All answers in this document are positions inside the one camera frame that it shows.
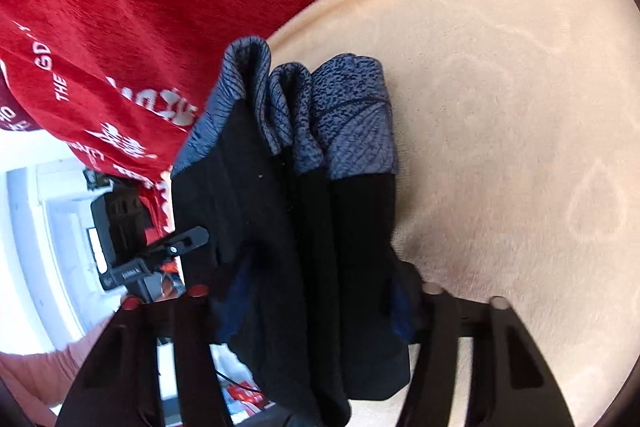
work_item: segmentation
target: blue fabric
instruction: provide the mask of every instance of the blue fabric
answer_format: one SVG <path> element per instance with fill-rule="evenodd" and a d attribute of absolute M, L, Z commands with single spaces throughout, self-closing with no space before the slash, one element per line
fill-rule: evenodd
<path fill-rule="evenodd" d="M 238 39 L 226 49 L 218 83 L 172 175 L 209 153 L 239 100 L 250 105 L 272 155 L 293 146 L 298 174 L 321 166 L 332 180 L 398 172 L 391 106 L 375 58 L 338 55 L 314 73 L 296 62 L 271 74 L 270 68 L 271 52 L 261 38 Z"/>
<path fill-rule="evenodd" d="M 251 295 L 251 268 L 252 258 L 246 256 L 229 286 L 226 298 L 218 308 L 220 327 L 216 330 L 216 343 L 226 344 L 232 335 L 238 333 L 242 325 L 242 319 L 249 307 L 249 295 Z"/>
<path fill-rule="evenodd" d="M 391 328 L 407 344 L 414 341 L 414 305 L 397 276 L 391 279 Z"/>

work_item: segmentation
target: folded clothing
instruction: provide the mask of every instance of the folded clothing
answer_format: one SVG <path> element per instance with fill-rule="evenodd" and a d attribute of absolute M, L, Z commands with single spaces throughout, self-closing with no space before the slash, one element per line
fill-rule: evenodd
<path fill-rule="evenodd" d="M 410 379 L 391 322 L 391 109 L 373 58 L 270 67 L 263 40 L 231 44 L 176 158 L 176 229 L 212 237 L 183 267 L 188 285 L 210 283 L 252 245 L 246 312 L 220 341 L 272 400 L 342 427 L 348 398 L 385 399 Z"/>

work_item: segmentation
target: black cable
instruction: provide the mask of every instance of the black cable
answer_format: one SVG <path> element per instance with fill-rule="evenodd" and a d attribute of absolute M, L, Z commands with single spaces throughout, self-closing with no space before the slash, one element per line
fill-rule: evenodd
<path fill-rule="evenodd" d="M 231 382 L 233 385 L 238 386 L 240 389 L 244 389 L 245 391 L 251 391 L 252 393 L 264 394 L 260 389 L 251 389 L 250 387 L 245 387 L 241 383 L 236 382 L 235 380 L 231 380 L 227 375 L 223 375 L 219 371 L 216 370 L 216 373 L 219 377 L 224 378 L 226 381 Z"/>

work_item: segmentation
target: beige fabric surface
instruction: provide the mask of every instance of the beige fabric surface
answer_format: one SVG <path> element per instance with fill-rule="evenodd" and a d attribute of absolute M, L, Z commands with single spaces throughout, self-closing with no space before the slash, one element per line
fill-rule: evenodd
<path fill-rule="evenodd" d="M 382 62 L 399 253 L 454 295 L 509 298 L 578 427 L 640 353 L 638 42 L 632 0 L 319 0 L 270 39 L 273 64 Z M 402 398 L 354 403 L 352 425 L 392 425 Z"/>

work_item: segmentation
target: red fabric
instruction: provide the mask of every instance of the red fabric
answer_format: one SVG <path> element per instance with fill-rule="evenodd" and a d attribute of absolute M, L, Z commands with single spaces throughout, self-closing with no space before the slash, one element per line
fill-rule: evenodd
<path fill-rule="evenodd" d="M 92 169 L 156 188 L 201 114 L 225 47 L 268 37 L 314 0 L 0 0 L 17 102 Z"/>
<path fill-rule="evenodd" d="M 4 79 L 6 65 L 0 60 L 0 129 L 7 131 L 36 131 L 40 126 L 28 115 L 9 91 Z"/>
<path fill-rule="evenodd" d="M 161 267 L 161 270 L 164 273 L 177 273 L 180 275 L 180 270 L 178 270 L 178 264 L 175 261 L 169 261 L 168 263 L 164 263 Z"/>
<path fill-rule="evenodd" d="M 155 243 L 158 239 L 160 239 L 160 234 L 158 233 L 158 229 L 156 227 L 153 227 L 152 229 L 145 229 L 145 237 L 146 237 L 146 243 L 148 245 L 151 245 L 152 243 Z"/>

